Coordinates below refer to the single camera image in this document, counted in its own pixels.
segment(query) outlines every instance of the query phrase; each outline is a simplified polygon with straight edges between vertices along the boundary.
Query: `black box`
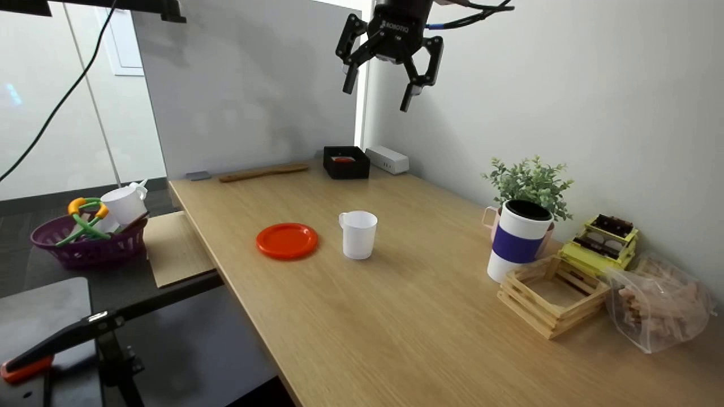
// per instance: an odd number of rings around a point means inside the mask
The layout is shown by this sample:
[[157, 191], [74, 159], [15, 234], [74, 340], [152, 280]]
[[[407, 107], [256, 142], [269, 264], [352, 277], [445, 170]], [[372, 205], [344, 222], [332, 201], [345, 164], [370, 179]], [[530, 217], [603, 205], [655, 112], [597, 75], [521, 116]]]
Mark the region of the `black box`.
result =
[[332, 179], [369, 179], [369, 159], [359, 147], [323, 147], [323, 170]]

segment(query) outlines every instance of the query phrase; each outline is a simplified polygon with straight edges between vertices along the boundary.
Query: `basket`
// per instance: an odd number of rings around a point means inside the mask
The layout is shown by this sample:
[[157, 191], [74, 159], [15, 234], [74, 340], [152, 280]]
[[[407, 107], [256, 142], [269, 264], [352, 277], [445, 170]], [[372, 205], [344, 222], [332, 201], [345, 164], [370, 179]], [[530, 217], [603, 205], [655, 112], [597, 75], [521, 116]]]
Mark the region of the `basket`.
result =
[[552, 255], [513, 272], [498, 298], [544, 340], [557, 340], [601, 313], [609, 293], [606, 282]]
[[144, 224], [146, 217], [139, 217], [111, 239], [78, 239], [71, 244], [56, 246], [56, 243], [74, 228], [71, 217], [56, 217], [32, 230], [30, 243], [43, 252], [49, 252], [66, 269], [93, 269], [144, 253]]

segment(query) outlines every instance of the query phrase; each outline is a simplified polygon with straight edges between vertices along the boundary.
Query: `purple basket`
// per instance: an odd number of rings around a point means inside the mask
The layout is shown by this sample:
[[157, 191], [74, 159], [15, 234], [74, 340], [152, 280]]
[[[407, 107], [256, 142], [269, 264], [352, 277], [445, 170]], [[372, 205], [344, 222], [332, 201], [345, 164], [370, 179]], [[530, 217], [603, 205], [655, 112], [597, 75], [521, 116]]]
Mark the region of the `purple basket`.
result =
[[30, 243], [43, 252], [49, 252], [66, 269], [90, 269], [102, 264], [114, 264], [137, 253], [144, 253], [142, 228], [146, 217], [139, 217], [111, 239], [78, 239], [71, 244], [56, 246], [71, 228], [71, 217], [56, 217], [35, 230]]

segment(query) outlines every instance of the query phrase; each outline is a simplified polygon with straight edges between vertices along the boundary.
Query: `blue pot band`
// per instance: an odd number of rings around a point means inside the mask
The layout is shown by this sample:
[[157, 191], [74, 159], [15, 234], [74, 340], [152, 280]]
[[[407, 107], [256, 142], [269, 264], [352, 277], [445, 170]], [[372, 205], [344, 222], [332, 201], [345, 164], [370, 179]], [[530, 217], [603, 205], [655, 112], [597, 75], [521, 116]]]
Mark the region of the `blue pot band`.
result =
[[541, 239], [523, 239], [498, 226], [492, 252], [509, 263], [532, 263], [541, 248]]

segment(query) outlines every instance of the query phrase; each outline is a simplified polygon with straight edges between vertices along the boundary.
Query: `wooden crate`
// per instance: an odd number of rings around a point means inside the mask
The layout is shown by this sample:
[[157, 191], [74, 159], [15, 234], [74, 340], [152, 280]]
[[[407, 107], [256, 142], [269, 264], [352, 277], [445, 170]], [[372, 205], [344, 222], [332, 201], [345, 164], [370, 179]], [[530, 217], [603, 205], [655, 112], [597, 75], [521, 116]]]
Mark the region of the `wooden crate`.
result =
[[558, 255], [513, 272], [498, 298], [544, 340], [553, 340], [597, 314], [609, 285], [575, 269]]

